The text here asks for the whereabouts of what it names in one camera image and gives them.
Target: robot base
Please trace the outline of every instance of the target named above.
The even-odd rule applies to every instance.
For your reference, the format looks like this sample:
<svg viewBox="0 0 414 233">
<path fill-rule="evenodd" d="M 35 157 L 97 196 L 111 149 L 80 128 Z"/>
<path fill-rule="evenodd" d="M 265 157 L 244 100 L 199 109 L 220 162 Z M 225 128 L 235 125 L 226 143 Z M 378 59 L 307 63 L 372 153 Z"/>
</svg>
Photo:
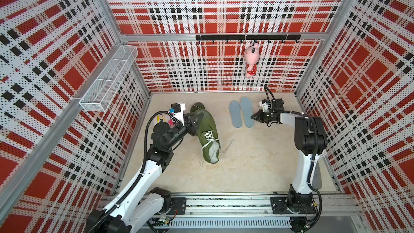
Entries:
<svg viewBox="0 0 414 233">
<path fill-rule="evenodd" d="M 312 194 L 296 193 L 290 185 L 287 197 L 271 197 L 273 214 L 315 214 Z"/>
</svg>

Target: red plaid wall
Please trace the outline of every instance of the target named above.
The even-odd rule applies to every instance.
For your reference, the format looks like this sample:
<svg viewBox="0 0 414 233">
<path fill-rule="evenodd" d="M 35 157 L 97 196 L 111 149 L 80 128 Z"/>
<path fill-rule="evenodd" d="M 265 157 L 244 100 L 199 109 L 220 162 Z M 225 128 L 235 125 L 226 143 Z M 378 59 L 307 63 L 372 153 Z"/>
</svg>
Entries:
<svg viewBox="0 0 414 233">
<path fill-rule="evenodd" d="M 95 0 L 1 0 L 0 189 L 114 44 Z"/>
<path fill-rule="evenodd" d="M 135 42 L 137 64 L 150 91 L 261 90 L 293 92 L 318 40 L 259 42 L 251 79 L 243 55 L 253 42 Z"/>
<path fill-rule="evenodd" d="M 299 92 L 375 232 L 414 230 L 414 0 L 355 0 Z"/>
<path fill-rule="evenodd" d="M 0 0 L 0 185 L 114 45 L 96 0 Z M 106 113 L 81 112 L 0 228 L 79 232 L 115 185 L 143 98 L 129 74 Z"/>
<path fill-rule="evenodd" d="M 324 32 L 341 0 L 107 0 L 124 34 Z"/>
<path fill-rule="evenodd" d="M 0 232 L 83 232 L 116 187 L 144 100 L 129 71 L 107 112 L 80 112 Z"/>
</svg>

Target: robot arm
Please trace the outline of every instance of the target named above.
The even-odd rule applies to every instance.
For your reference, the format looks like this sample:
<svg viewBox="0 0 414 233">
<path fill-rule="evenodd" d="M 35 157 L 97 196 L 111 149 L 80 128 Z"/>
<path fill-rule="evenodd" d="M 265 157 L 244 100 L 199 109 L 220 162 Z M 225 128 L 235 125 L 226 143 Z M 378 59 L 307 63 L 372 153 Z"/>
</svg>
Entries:
<svg viewBox="0 0 414 233">
<path fill-rule="evenodd" d="M 328 140 L 320 117 L 310 117 L 300 112 L 285 111 L 283 103 L 282 99 L 263 100 L 259 103 L 262 110 L 256 112 L 251 118 L 266 123 L 267 126 L 272 123 L 279 123 L 294 127 L 294 142 L 298 150 L 298 167 L 295 179 L 288 192 L 287 208 L 289 211 L 295 212 L 313 204 L 313 190 L 309 184 L 312 185 L 318 159 L 326 155 L 325 149 Z"/>
<path fill-rule="evenodd" d="M 148 197 L 138 205 L 153 182 L 163 173 L 174 153 L 172 147 L 189 133 L 194 136 L 198 121 L 202 117 L 191 113 L 184 115 L 185 104 L 171 105 L 170 113 L 176 126 L 159 122 L 151 135 L 153 144 L 147 152 L 145 169 L 141 169 L 129 181 L 125 188 L 107 204 L 102 211 L 94 210 L 86 220 L 86 232 L 130 233 L 136 232 L 156 213 L 167 213 L 171 208 L 171 193 L 156 187 Z"/>
</svg>

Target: white shoelace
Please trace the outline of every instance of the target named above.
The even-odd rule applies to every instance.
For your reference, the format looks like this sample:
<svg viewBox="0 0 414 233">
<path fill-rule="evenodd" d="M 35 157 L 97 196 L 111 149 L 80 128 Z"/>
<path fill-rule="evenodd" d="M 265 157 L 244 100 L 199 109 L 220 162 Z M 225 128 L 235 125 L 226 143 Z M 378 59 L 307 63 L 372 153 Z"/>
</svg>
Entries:
<svg viewBox="0 0 414 233">
<path fill-rule="evenodd" d="M 201 149 L 203 149 L 203 148 L 207 147 L 207 146 L 210 144 L 210 142 L 212 142 L 212 141 L 214 141 L 214 140 L 216 140 L 216 141 L 218 141 L 218 140 L 219 140 L 219 139 L 215 139 L 215 138 L 214 138 L 214 136 L 213 136 L 213 132 L 212 132 L 212 131 L 208 131 L 208 132 L 204 133 L 204 137 L 206 137 L 206 139 L 207 139 L 209 142 L 205 143 L 205 144 L 204 144 L 204 146 L 203 146 Z"/>
</svg>

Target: mounting plate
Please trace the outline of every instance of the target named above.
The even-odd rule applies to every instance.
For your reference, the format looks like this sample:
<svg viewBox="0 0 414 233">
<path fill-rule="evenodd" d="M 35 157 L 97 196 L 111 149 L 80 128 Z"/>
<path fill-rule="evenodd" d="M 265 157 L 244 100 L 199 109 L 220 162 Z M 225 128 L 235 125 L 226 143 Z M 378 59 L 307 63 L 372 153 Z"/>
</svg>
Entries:
<svg viewBox="0 0 414 233">
<path fill-rule="evenodd" d="M 185 214 L 185 205 L 187 203 L 187 198 L 180 197 L 180 198 L 171 198 L 171 202 L 175 207 L 177 207 L 177 215 L 184 215 Z M 175 209 L 171 209 L 167 212 L 166 215 L 174 215 L 176 213 Z"/>
<path fill-rule="evenodd" d="M 286 208 L 286 198 L 287 197 L 271 197 L 270 198 L 270 205 L 272 207 L 273 214 L 295 214 L 291 213 Z M 308 207 L 307 210 L 301 210 L 298 214 L 316 214 L 316 209 L 314 206 Z"/>
</svg>

